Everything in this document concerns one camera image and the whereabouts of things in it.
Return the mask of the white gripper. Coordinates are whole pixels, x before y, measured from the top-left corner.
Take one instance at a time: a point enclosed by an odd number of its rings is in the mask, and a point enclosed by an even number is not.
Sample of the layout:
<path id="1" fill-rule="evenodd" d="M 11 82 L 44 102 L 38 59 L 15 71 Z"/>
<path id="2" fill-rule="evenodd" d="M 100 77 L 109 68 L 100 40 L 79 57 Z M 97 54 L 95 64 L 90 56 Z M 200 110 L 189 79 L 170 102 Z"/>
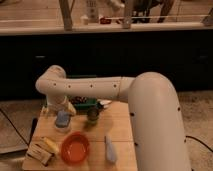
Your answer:
<path id="1" fill-rule="evenodd" d="M 54 111 L 55 113 L 59 111 L 65 111 L 68 112 L 71 116 L 75 116 L 77 113 L 75 107 L 66 96 L 63 98 L 48 97 L 47 107 L 49 110 Z"/>

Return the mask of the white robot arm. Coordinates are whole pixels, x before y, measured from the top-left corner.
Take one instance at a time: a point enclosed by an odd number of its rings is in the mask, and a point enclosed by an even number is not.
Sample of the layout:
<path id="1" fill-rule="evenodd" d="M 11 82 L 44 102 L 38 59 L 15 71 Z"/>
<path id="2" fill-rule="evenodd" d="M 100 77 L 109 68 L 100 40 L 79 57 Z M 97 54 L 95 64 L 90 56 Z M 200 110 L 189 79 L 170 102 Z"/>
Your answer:
<path id="1" fill-rule="evenodd" d="M 138 171 L 191 171 L 181 107 L 171 81 L 157 72 L 136 77 L 69 78 L 50 66 L 35 87 L 52 109 L 67 109 L 70 96 L 124 102 L 131 117 Z"/>

